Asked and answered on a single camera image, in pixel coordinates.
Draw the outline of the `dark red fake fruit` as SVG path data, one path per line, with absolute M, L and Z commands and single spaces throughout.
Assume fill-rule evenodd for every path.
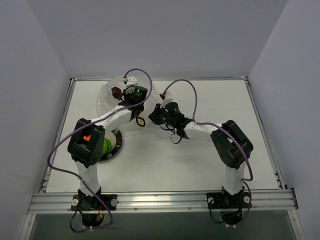
M 122 90 L 117 86 L 114 86 L 111 88 L 111 93 L 112 93 L 112 96 L 117 100 L 120 99 L 122 96 Z

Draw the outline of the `translucent printed plastic bag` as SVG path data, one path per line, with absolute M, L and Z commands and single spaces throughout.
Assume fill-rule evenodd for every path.
M 146 76 L 135 76 L 137 78 L 137 85 L 150 89 L 150 82 L 149 79 Z M 118 87 L 122 91 L 125 90 L 130 85 L 126 85 L 123 82 L 122 76 L 116 76 L 109 80 L 107 83 L 105 83 L 101 88 L 96 98 L 96 114 L 98 117 L 106 114 L 107 112 L 111 111 L 116 107 L 118 103 L 120 103 L 120 100 L 115 99 L 112 96 L 112 87 Z M 153 85 L 151 94 L 149 98 L 146 100 L 146 102 L 143 104 L 144 110 L 139 115 L 141 118 L 145 120 L 145 123 L 147 126 L 151 126 L 153 123 L 149 119 L 149 114 L 151 114 L 156 104 L 160 103 L 161 99 L 158 96 L 158 90 Z

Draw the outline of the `green fake watermelon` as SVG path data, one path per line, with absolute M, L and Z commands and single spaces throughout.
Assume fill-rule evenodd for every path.
M 102 154 L 108 155 L 111 151 L 112 151 L 112 142 L 108 138 L 104 138 Z

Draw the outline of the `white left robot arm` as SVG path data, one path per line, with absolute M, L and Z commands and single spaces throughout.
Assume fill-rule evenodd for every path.
M 84 194 L 82 202 L 90 210 L 97 209 L 101 203 L 97 164 L 103 154 L 105 134 L 138 117 L 151 94 L 143 86 L 126 89 L 129 93 L 124 93 L 124 100 L 111 111 L 93 119 L 79 119 L 67 146 L 78 169 L 79 191 Z

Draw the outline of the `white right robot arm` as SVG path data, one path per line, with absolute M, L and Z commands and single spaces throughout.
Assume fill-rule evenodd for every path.
M 244 181 L 253 180 L 249 158 L 254 147 L 233 120 L 220 124 L 196 122 L 185 117 L 176 102 L 170 102 L 165 107 L 156 104 L 148 117 L 155 125 L 166 124 L 172 127 L 183 139 L 212 142 L 218 156 L 225 164 L 223 203 L 232 207 L 240 201 L 239 192 L 243 190 Z

